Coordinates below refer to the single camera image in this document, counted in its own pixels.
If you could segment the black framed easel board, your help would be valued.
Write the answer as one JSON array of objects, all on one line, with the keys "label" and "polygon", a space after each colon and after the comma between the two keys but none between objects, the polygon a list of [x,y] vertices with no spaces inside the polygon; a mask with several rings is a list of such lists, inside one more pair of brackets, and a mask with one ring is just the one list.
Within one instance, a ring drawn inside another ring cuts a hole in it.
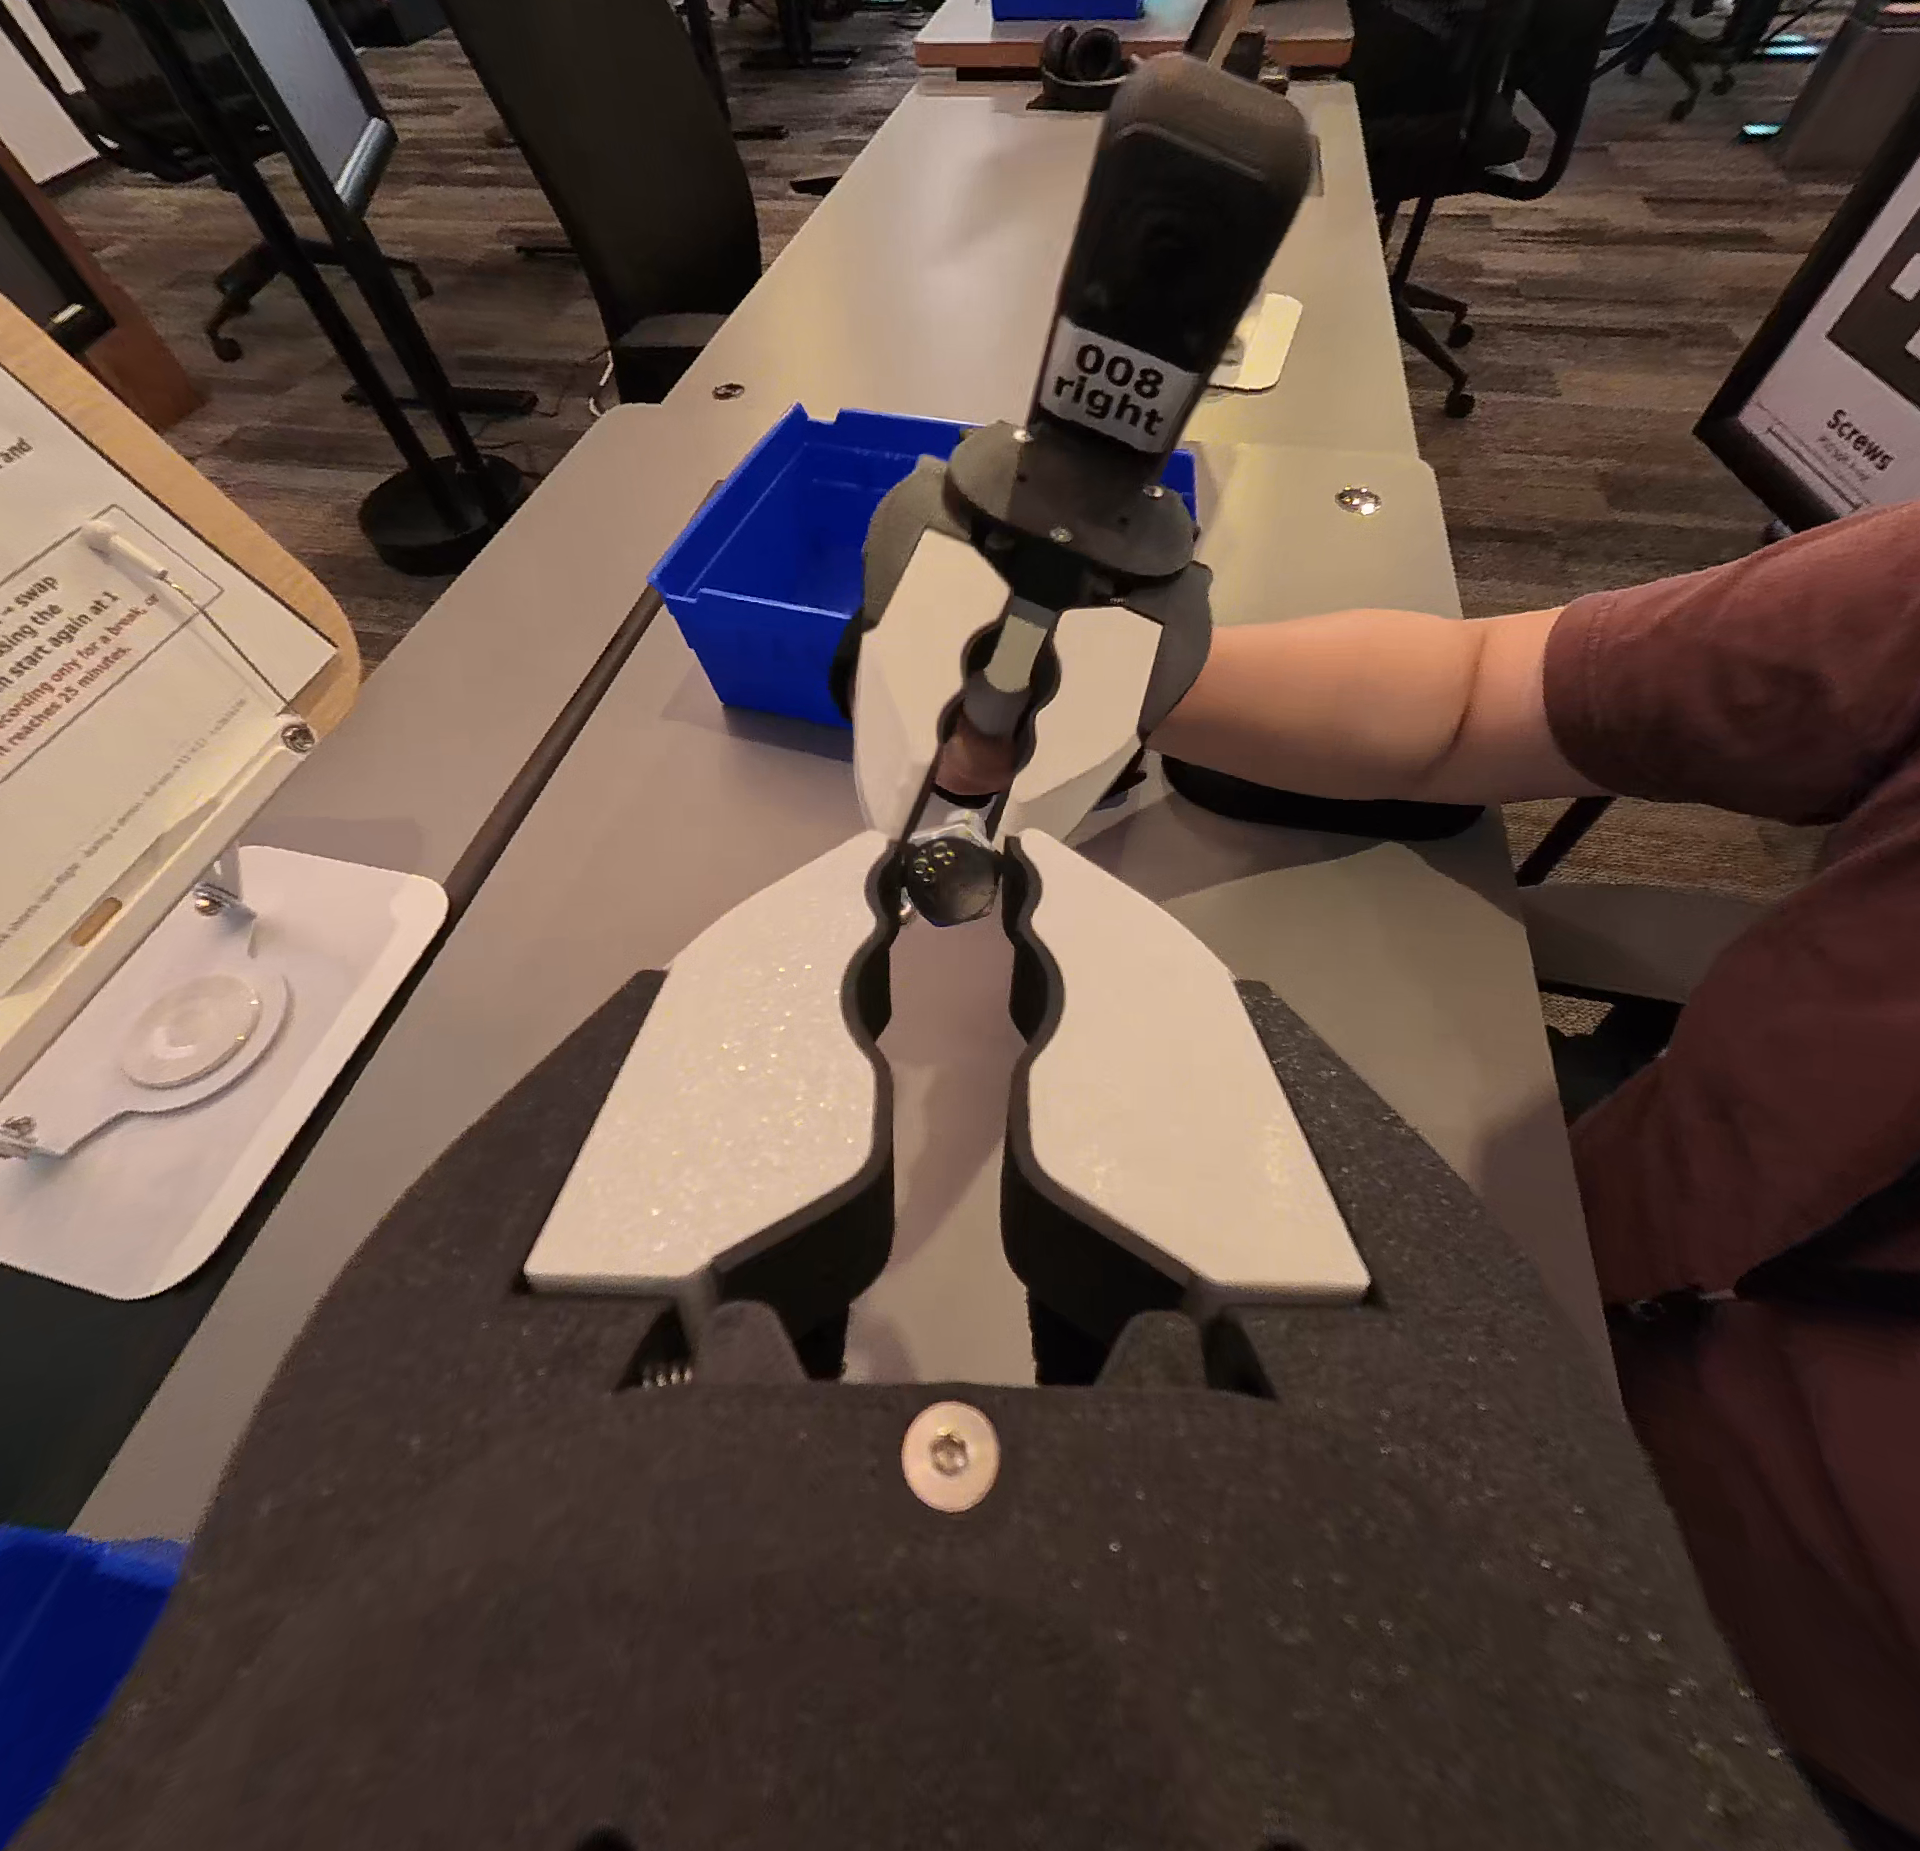
[{"label": "black framed easel board", "polygon": [[364,500],[356,523],[385,567],[403,576],[459,576],[528,494],[528,473],[482,448],[467,415],[526,416],[537,396],[509,385],[454,385],[418,323],[397,265],[366,221],[395,157],[397,131],[324,0],[194,0],[211,41],[248,89],[281,159],[406,379],[397,391],[367,350],[321,255],[293,228],[241,142],[237,115],[215,91],[209,52],[194,52],[161,0],[111,0],[207,146],[219,178],[247,208],[314,323],[400,457],[400,470]]}]

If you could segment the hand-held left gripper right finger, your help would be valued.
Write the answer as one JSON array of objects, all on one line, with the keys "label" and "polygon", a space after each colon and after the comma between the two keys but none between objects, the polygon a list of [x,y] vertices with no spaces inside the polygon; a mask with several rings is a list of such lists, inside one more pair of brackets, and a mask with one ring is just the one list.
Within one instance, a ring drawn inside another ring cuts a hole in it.
[{"label": "hand-held left gripper right finger", "polygon": [[1002,1257],[1043,1383],[1091,1383],[1139,1316],[1348,1310],[1368,1268],[1230,969],[1070,846],[1002,852],[1022,1048]]}]

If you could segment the black office chair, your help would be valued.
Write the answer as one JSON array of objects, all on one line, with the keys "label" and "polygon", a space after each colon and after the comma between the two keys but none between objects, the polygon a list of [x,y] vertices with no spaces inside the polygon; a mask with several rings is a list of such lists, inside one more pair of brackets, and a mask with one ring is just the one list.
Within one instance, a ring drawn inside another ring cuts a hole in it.
[{"label": "black office chair", "polygon": [[438,0],[598,309],[622,404],[659,404],[763,273],[752,178],[668,0]]},{"label": "black office chair", "polygon": [[1474,396],[1453,358],[1465,307],[1412,280],[1436,203],[1531,203],[1572,160],[1599,44],[1617,0],[1348,0],[1344,68],[1359,111],[1380,248],[1395,248],[1391,310],[1402,342],[1445,379],[1444,412]]}]

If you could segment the instruction sheet on stand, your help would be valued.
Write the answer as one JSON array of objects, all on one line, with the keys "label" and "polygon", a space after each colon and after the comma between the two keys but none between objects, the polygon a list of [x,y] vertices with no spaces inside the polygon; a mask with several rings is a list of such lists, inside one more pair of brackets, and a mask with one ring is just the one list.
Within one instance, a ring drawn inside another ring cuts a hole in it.
[{"label": "instruction sheet on stand", "polygon": [[4,304],[1,1254],[194,1275],[447,917],[247,832],[358,688],[324,587]]}]

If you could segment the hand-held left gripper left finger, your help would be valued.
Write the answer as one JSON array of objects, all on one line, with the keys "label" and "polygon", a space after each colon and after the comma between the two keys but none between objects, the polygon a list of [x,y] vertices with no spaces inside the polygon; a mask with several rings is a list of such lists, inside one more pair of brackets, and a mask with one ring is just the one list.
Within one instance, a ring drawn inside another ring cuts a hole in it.
[{"label": "hand-held left gripper left finger", "polygon": [[522,1268],[539,1293],[766,1304],[816,1381],[894,1238],[894,843],[864,831],[668,966]]}]

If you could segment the black framed marker sign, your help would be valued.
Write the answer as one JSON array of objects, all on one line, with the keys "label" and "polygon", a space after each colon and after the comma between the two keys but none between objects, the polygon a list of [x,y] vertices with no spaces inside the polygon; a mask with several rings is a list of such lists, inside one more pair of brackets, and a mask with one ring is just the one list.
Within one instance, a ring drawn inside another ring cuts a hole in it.
[{"label": "black framed marker sign", "polygon": [[1696,441],[1789,531],[1917,495],[1917,120],[1835,208]]}]

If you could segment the grey office chair seat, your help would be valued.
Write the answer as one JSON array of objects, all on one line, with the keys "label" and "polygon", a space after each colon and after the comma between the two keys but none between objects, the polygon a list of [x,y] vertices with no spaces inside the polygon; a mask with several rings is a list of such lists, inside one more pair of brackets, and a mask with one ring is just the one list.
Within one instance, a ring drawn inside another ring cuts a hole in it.
[{"label": "grey office chair seat", "polygon": [[1603,1009],[1584,1034],[1547,1032],[1570,1124],[1665,1051],[1683,1005],[1714,958],[1769,911],[1766,901],[1714,889],[1556,881],[1554,870],[1610,804],[1610,797],[1574,799],[1516,869],[1540,993]]}]

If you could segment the wooden pillar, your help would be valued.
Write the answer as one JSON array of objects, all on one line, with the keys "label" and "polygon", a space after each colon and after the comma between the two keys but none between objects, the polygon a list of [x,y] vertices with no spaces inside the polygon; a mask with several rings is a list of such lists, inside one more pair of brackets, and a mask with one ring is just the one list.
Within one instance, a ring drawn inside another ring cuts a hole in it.
[{"label": "wooden pillar", "polygon": [[1,167],[8,191],[4,208],[13,208],[13,212],[33,208],[110,319],[110,326],[88,347],[73,349],[73,352],[155,432],[173,429],[207,404],[205,388],[186,375],[181,358],[155,330],[143,307],[110,275],[6,146],[1,146]]}]

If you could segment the person's right hand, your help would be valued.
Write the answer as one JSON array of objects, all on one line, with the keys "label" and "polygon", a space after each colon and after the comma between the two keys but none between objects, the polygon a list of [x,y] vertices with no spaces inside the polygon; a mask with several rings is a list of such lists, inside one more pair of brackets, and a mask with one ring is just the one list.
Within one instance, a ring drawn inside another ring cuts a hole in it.
[{"label": "person's right hand", "polygon": [[941,749],[932,788],[961,806],[988,804],[1011,783],[1017,755],[1011,733],[990,735],[961,717]]}]

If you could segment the silver hex bolt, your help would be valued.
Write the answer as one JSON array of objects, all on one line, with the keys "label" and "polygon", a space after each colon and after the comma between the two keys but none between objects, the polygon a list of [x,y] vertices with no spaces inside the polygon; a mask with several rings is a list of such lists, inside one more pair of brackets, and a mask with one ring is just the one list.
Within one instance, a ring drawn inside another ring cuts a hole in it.
[{"label": "silver hex bolt", "polygon": [[956,927],[988,919],[997,901],[1000,852],[978,806],[951,809],[899,849],[899,923]]}]

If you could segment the person's right forearm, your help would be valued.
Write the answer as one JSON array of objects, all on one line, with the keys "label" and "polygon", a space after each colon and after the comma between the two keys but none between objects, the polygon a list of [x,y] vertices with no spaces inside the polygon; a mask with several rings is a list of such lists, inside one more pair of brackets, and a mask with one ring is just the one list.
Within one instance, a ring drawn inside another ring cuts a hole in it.
[{"label": "person's right forearm", "polygon": [[1148,744],[1164,758],[1325,799],[1507,804],[1592,783],[1552,735],[1558,610],[1400,610],[1227,626]]}]

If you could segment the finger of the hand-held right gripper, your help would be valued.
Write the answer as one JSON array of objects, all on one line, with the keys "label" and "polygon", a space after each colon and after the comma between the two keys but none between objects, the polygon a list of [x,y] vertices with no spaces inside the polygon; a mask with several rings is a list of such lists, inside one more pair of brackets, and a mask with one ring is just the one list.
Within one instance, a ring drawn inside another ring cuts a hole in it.
[{"label": "finger of the hand-held right gripper", "polygon": [[1139,749],[1161,624],[1123,607],[1069,608],[1051,626],[1054,685],[1036,706],[1021,767],[991,825],[991,849],[1044,832],[1065,842]]},{"label": "finger of the hand-held right gripper", "polygon": [[917,826],[972,646],[1011,591],[972,542],[927,529],[852,670],[852,786],[865,826],[900,843]]}]

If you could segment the grey waste bin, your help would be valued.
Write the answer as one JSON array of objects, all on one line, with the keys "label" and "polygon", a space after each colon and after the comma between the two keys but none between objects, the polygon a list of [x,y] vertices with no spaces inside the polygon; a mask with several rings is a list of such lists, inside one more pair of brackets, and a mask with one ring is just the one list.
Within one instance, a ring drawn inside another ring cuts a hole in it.
[{"label": "grey waste bin", "polygon": [[1917,89],[1917,0],[1856,0],[1824,44],[1777,138],[1792,176],[1853,176]]}]

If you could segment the blue plastic parts bin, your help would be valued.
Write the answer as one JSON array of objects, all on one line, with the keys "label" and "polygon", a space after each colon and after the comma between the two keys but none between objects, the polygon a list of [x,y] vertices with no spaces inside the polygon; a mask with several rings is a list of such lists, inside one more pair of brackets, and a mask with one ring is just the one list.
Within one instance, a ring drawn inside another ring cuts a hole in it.
[{"label": "blue plastic parts bin", "polygon": [[1,1527],[1,1838],[64,1774],[183,1571],[165,1539]]},{"label": "blue plastic parts bin", "polygon": [[726,709],[848,726],[842,640],[883,494],[970,424],[795,404],[708,494],[650,583]]}]

